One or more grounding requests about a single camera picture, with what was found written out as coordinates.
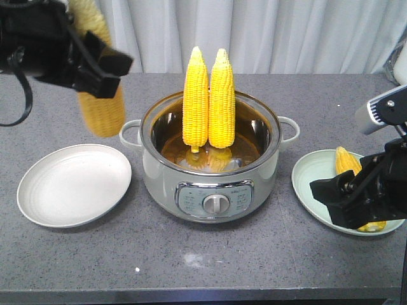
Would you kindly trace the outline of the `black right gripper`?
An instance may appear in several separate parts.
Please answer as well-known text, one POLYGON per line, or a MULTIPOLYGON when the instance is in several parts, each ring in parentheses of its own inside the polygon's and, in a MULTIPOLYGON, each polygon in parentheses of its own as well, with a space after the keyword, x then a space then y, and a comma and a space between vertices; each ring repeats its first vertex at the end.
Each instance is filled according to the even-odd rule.
POLYGON ((310 183, 314 199, 327 205, 331 222, 357 229, 369 222, 405 219, 406 142, 396 139, 386 143, 384 152, 363 157, 361 165, 356 176, 347 170, 310 183), (345 205, 328 205, 348 193, 345 205))

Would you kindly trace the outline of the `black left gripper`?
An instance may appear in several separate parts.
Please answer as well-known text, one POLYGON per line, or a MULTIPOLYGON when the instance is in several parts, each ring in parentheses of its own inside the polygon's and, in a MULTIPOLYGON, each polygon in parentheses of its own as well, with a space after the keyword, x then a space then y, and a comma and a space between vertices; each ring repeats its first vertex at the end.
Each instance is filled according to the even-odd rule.
POLYGON ((92 31, 82 40, 61 1, 1 1, 1 69, 7 74, 14 52, 26 76, 96 98, 113 98, 134 61, 92 31), (92 70, 90 55, 104 72, 92 70))

